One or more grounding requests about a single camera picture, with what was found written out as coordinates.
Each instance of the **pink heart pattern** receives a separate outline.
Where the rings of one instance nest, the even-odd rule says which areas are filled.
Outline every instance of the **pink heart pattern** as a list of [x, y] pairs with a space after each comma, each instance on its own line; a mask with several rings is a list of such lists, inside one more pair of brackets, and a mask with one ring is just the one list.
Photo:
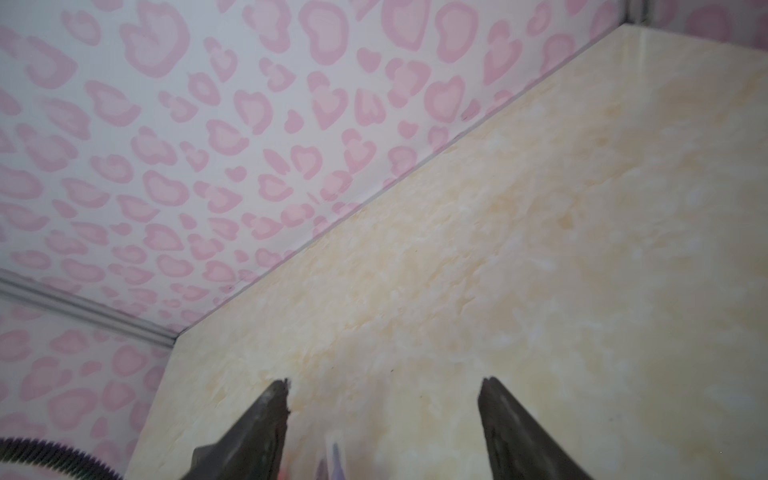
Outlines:
[[[681, 30], [697, 10], [660, 3]], [[27, 81], [0, 90], [0, 266], [187, 326], [184, 310], [210, 312], [613, 28], [618, 5], [91, 0], [29, 17], [47, 23], [15, 9], [0, 55]], [[722, 38], [722, 18], [688, 30]]]
[[61, 440], [124, 472], [167, 354], [5, 301], [0, 316], [0, 436]]

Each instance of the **yellow marble pattern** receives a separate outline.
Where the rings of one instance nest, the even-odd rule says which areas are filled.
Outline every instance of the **yellow marble pattern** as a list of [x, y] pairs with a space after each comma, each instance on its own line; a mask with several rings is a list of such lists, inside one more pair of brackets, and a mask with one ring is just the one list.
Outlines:
[[768, 55], [623, 26], [179, 339], [128, 478], [271, 379], [311, 478], [490, 478], [496, 375], [596, 480], [768, 478]]

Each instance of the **wallpaper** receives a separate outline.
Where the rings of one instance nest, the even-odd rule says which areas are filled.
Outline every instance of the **wallpaper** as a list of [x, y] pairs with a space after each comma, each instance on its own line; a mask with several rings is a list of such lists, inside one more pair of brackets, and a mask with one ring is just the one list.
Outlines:
[[[72, 445], [122, 474], [169, 353], [0, 301], [0, 437]], [[0, 480], [56, 476], [0, 464]]]
[[768, 0], [655, 0], [653, 25], [768, 50]]
[[0, 266], [176, 331], [617, 25], [615, 0], [0, 15]]

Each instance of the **black corrugated hose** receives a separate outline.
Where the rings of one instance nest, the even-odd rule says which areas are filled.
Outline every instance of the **black corrugated hose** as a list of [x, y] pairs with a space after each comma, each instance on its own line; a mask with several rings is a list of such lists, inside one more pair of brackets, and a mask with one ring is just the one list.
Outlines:
[[77, 480], [123, 480], [88, 453], [45, 440], [0, 439], [0, 463], [45, 467]]

